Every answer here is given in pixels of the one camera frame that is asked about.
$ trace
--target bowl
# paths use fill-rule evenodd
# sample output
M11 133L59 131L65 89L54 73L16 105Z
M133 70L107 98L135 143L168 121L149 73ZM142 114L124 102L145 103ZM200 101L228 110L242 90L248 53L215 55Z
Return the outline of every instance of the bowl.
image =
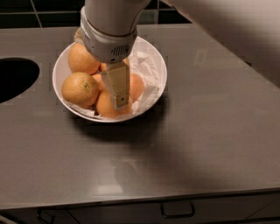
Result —
M129 55L130 71L134 74L139 74L143 78L146 88L138 101L133 103L132 115L121 115L116 119L108 119L106 117L94 115L93 111L90 111L89 109L82 109L78 106L69 104L64 101L62 97L61 87L64 79L72 73L67 59L70 48L74 44L75 42L69 45L58 57L52 71L52 84L55 94L58 96L61 103L77 116L98 123L118 123L127 121L131 118L140 116L142 113L150 109L164 92L167 82L165 61L153 45L146 40L137 37L131 54Z

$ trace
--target bowl of oranges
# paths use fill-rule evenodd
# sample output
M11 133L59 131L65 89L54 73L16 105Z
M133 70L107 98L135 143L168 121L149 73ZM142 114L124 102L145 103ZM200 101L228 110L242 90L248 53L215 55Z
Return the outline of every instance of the bowl of oranges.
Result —
M61 103L82 118L99 123L118 123L150 109L165 90L167 71L158 50L137 37L131 54L123 60L129 66L129 103L115 109L102 81L107 70L79 42L73 42L58 57L52 84Z

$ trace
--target orange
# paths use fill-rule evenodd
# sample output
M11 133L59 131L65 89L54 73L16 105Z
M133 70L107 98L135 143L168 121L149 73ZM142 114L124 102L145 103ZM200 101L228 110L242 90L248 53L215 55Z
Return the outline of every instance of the orange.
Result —
M130 66L130 60L129 60L129 58L124 59L123 62L124 62L125 64L127 64L128 66ZM106 70L107 70L107 65L106 65L106 63L100 63L99 71L100 71L100 72L104 72L104 71L106 71Z
M68 54L68 65L72 73L94 74L100 62L87 51L84 45L75 43Z
M97 82L97 84L98 84L98 89L99 89L100 92L106 89L106 88L105 88L105 84L104 84L104 82L103 82L103 80L102 80L102 75L101 75L100 73L95 73L95 74L93 75L93 78L94 78L95 81Z
M127 104L124 108L115 110L114 105L111 102L110 92L108 90L104 90L100 93L95 106L98 114L112 119L119 115L132 113L131 98L129 98L129 104Z
M135 102L144 92L145 84L142 78L135 73L130 74L130 97Z
M62 96L82 108L92 106L99 94L98 85L88 73L72 73L63 82Z

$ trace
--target black tile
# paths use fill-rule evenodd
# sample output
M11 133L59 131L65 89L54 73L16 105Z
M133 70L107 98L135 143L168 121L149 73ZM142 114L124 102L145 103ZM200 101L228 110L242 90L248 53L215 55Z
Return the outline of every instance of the black tile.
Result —
M155 10L158 8L158 0L151 0L146 9Z
M36 11L80 11L85 4L85 0L33 0L33 2Z
M159 2L159 9L170 9L169 5L166 3Z
M159 24L189 24L191 23L176 10L160 10L158 13Z
M0 14L0 28L33 28L39 27L34 14Z
M38 14L43 27L80 26L81 14L76 13L50 13Z
M30 0L0 0L0 12L33 11Z

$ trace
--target countertop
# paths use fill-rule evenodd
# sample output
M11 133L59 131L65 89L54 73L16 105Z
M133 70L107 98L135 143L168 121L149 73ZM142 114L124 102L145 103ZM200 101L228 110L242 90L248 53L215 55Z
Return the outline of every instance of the countertop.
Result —
M166 62L164 94L130 121L90 122L53 91L76 29L0 30L0 58L40 67L0 104L0 209L280 189L274 84L194 24L139 25Z

